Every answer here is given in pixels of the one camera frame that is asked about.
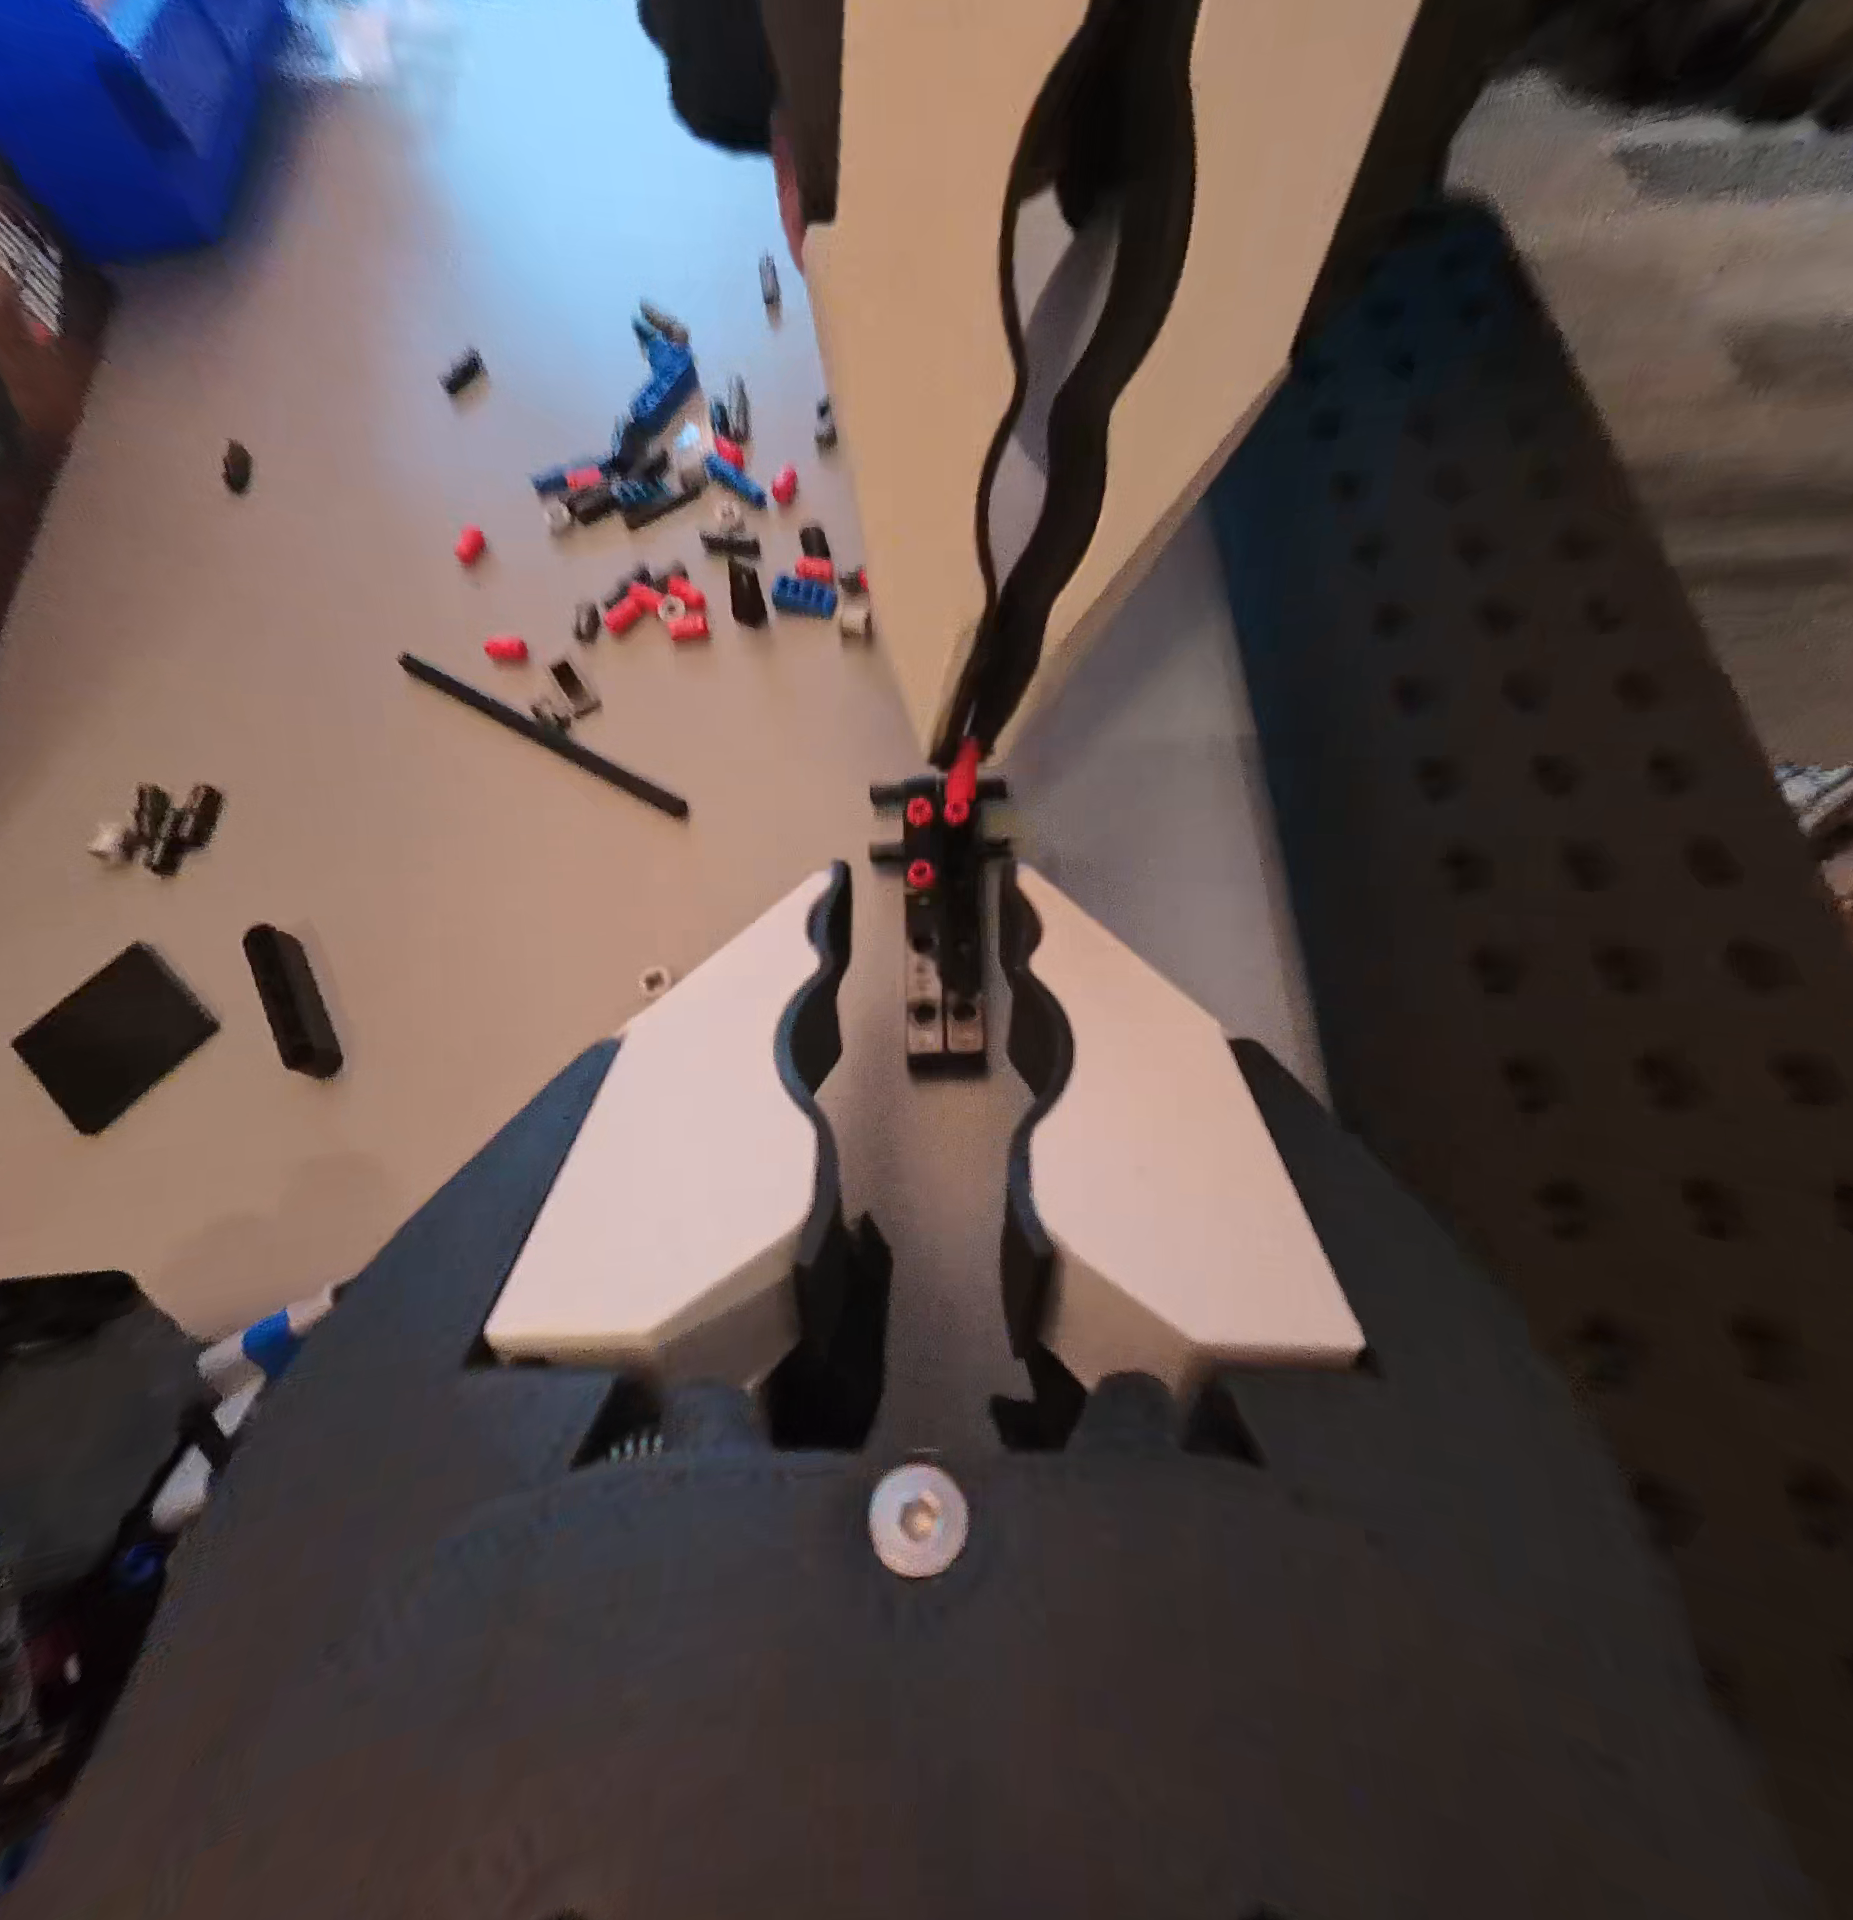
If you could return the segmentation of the pile of small toy bricks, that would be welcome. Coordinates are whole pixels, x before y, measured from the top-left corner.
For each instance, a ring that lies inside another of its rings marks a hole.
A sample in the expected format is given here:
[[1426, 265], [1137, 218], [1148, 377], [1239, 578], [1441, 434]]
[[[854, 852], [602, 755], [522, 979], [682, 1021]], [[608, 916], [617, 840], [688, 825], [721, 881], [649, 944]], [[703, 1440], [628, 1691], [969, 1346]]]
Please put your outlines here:
[[726, 610], [746, 633], [799, 620], [873, 644], [865, 563], [824, 521], [822, 480], [842, 448], [831, 396], [811, 405], [811, 452], [778, 457], [747, 374], [703, 374], [688, 318], [641, 298], [631, 339], [641, 384], [603, 448], [530, 476], [554, 541], [617, 536], [631, 553], [617, 582], [582, 605], [577, 636], [655, 626], [688, 649], [708, 641]]

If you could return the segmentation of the long black axle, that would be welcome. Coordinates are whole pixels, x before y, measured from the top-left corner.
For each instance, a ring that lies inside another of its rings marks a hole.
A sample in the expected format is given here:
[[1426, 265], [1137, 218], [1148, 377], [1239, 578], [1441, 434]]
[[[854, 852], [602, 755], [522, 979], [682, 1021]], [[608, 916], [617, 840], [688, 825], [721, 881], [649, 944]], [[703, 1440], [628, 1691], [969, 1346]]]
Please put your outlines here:
[[688, 822], [694, 817], [689, 801], [682, 796], [675, 796], [673, 788], [625, 768], [620, 760], [575, 740], [568, 731], [537, 718], [530, 709], [522, 705], [509, 705], [493, 694], [488, 694], [476, 685], [461, 683], [457, 674], [450, 674], [448, 668], [432, 666], [429, 659], [420, 659], [413, 652], [402, 652], [397, 668], [410, 683], [426, 685], [432, 692], [439, 692], [442, 699], [457, 702], [466, 712], [476, 712], [484, 724], [530, 740], [533, 747], [582, 768], [585, 776], [592, 776], [595, 782], [664, 811], [673, 822]]

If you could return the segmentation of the black beam assembly red pins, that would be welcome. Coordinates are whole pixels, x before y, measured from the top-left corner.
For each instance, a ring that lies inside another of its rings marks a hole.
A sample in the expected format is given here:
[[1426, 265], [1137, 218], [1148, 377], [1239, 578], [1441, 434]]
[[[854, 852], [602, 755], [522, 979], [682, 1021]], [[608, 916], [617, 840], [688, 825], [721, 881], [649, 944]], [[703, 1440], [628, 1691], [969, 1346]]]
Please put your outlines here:
[[966, 829], [941, 820], [945, 776], [874, 782], [869, 801], [889, 822], [869, 842], [874, 872], [902, 888], [902, 1038], [914, 1076], [977, 1081], [990, 1074], [990, 885], [1008, 858], [1008, 835], [990, 829], [990, 810], [1008, 801], [1001, 776], [983, 776]]

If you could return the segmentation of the black square tile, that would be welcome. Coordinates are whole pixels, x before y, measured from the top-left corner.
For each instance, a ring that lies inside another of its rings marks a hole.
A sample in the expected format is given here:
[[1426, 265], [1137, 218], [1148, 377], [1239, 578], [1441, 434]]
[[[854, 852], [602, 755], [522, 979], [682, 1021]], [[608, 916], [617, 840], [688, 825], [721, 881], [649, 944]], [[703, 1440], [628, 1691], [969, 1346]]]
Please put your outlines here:
[[147, 1090], [221, 1036], [221, 1019], [147, 944], [78, 979], [10, 1049], [83, 1137], [113, 1128]]

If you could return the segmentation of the toy set box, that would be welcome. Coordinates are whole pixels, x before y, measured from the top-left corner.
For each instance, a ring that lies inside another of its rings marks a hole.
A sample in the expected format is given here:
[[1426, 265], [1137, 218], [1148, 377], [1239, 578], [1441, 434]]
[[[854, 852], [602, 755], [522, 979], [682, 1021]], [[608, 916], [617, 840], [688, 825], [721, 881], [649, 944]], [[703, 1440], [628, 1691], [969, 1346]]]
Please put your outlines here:
[[77, 442], [113, 284], [0, 158], [0, 636]]

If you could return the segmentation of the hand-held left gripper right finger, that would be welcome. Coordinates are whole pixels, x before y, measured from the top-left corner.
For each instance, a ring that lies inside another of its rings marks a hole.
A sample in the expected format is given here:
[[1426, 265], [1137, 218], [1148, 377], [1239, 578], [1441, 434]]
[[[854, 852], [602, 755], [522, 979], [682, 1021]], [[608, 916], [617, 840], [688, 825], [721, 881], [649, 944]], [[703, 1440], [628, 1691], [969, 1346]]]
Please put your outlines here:
[[1001, 878], [1001, 1312], [1029, 1393], [1008, 1445], [1063, 1445], [1095, 1389], [1171, 1408], [1228, 1370], [1351, 1370], [1368, 1337], [1225, 1024], [1028, 861]]

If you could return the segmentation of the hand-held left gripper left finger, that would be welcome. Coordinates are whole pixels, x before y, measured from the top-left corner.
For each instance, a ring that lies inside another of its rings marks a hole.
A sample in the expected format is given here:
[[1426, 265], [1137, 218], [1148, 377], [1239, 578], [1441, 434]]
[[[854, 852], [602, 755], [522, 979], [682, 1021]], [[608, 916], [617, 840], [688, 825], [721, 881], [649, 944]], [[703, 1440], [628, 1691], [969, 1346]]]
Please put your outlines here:
[[847, 1220], [842, 1062], [854, 875], [824, 864], [615, 1036], [480, 1325], [504, 1364], [733, 1385], [777, 1445], [854, 1453], [885, 1393], [889, 1244]]

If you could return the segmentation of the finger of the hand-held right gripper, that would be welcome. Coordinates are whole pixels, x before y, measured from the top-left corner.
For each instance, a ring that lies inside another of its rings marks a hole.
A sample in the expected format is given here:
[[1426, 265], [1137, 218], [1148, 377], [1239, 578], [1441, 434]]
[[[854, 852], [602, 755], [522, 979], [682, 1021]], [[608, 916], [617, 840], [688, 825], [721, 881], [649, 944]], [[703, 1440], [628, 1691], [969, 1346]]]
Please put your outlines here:
[[[974, 501], [977, 755], [1008, 747], [1276, 395], [1413, 18], [1418, 3], [1085, 6], [1007, 171], [1013, 387]], [[992, 493], [1033, 396], [1017, 225], [1042, 189], [1105, 225], [1105, 284], [1042, 405], [1037, 516], [1001, 563]]]
[[880, 649], [932, 749], [977, 636], [984, 541], [1013, 565], [1033, 536], [1042, 457], [1008, 420], [999, 273], [1017, 230], [1008, 171], [1040, 90], [1088, 3], [846, 3], [839, 208], [807, 236], [827, 395], [853, 465]]

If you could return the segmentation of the black short beam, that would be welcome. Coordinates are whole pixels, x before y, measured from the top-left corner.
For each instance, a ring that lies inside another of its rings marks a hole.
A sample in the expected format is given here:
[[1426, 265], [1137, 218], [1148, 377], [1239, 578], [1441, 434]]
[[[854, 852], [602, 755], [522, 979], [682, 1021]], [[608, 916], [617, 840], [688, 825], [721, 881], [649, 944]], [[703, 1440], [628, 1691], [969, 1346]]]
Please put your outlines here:
[[280, 1062], [309, 1081], [334, 1081], [345, 1069], [345, 1044], [304, 940], [282, 925], [249, 925], [245, 960], [267, 1013]]

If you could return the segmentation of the blue storage bin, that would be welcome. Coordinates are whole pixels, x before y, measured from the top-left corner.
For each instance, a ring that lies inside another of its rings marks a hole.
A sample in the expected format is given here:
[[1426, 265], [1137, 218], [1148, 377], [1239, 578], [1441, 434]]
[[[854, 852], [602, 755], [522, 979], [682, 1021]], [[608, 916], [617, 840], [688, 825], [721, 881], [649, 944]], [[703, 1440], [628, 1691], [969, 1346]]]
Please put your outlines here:
[[0, 162], [97, 265], [222, 240], [290, 3], [0, 3]]

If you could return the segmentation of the light grey desk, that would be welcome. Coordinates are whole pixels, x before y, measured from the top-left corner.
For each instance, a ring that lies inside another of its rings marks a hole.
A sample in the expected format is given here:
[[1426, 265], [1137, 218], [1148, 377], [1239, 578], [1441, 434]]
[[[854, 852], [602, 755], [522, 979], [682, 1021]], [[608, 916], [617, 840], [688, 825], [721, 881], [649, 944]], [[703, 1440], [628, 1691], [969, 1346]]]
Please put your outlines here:
[[[631, 553], [554, 541], [533, 468], [603, 442], [641, 294], [746, 370], [778, 457], [822, 396], [807, 302], [758, 298], [758, 162], [697, 142], [631, 3], [402, 3], [369, 82], [293, 82], [241, 225], [123, 270], [121, 309], [0, 636], [0, 1280], [121, 1269], [199, 1334], [349, 1280], [586, 1041], [831, 858], [859, 864], [847, 1202], [895, 1251], [895, 1361], [990, 1370], [1018, 1110], [898, 1062], [898, 908], [869, 785], [918, 768], [880, 649], [719, 610], [708, 644], [582, 649], [585, 740], [679, 793], [673, 822], [402, 674], [525, 702], [480, 644], [570, 649]], [[480, 348], [450, 400], [439, 374]], [[251, 446], [251, 493], [221, 480]], [[488, 555], [452, 541], [480, 524]], [[133, 788], [227, 804], [180, 875], [97, 864]], [[280, 1062], [249, 925], [300, 936], [345, 1044]], [[13, 1036], [132, 944], [221, 1036], [83, 1137]]]

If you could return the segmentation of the dark dimpled panel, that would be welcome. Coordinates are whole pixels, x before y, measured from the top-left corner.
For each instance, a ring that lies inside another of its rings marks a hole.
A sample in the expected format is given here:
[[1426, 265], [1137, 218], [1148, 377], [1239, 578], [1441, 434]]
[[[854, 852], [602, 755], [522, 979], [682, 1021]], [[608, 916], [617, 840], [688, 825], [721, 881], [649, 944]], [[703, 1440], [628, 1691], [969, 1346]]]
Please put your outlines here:
[[1339, 1113], [1511, 1282], [1853, 1915], [1853, 940], [1500, 218], [1207, 498]]

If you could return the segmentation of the black blue toy car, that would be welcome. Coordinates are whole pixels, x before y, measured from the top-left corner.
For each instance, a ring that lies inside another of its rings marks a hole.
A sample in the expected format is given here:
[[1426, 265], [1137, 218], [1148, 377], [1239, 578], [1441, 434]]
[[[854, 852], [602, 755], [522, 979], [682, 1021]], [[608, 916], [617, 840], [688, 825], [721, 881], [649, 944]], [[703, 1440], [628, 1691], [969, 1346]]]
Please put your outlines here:
[[181, 1532], [340, 1291], [196, 1341], [123, 1270], [0, 1282], [0, 1904], [123, 1697]]

